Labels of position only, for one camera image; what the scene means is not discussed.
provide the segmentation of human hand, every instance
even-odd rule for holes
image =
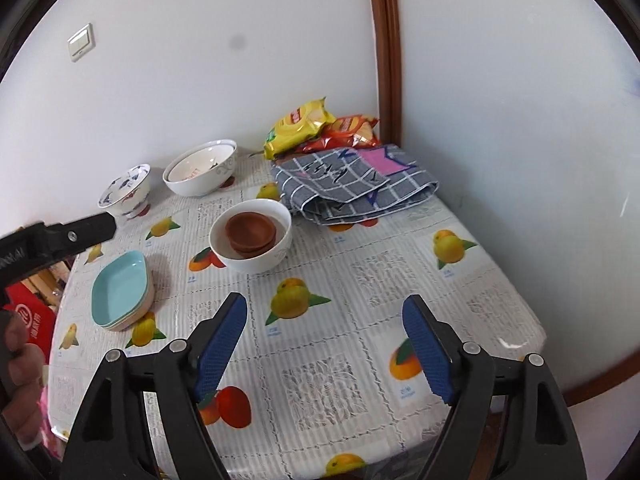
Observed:
[[[17,314],[13,314],[6,327],[4,337],[7,348],[17,356],[9,361],[9,375],[19,388],[2,410],[2,416],[14,435],[22,444],[33,442],[40,431],[40,394],[44,355],[39,346],[28,344],[27,327]]]

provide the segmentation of gray checkered cloth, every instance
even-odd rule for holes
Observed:
[[[401,211],[428,200],[438,188],[438,181],[394,144],[366,151],[374,150],[382,160],[379,168],[360,157],[365,150],[336,148],[273,165],[271,173],[283,203],[320,225],[355,224]]]

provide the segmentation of teal dish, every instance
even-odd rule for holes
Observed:
[[[145,298],[149,285],[145,255],[129,251],[100,271],[91,292],[91,315],[101,327],[130,316]]]

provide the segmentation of silver bolt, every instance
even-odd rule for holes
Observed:
[[[187,348],[187,342],[184,339],[174,339],[169,343],[169,350],[173,353],[182,352]]]
[[[473,341],[467,341],[462,345],[462,349],[471,355],[477,355],[480,353],[480,345],[478,343],[474,343]]]
[[[538,354],[531,354],[529,356],[529,362],[534,366],[542,366],[545,363],[545,360]]]
[[[117,361],[120,358],[120,350],[118,350],[117,348],[114,348],[113,350],[109,350],[104,355],[104,358],[107,359],[108,362],[113,363],[114,361]]]

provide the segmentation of brown bowl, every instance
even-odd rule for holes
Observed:
[[[246,211],[232,216],[226,222],[225,235],[236,253],[253,258],[275,245],[276,226],[268,216]]]

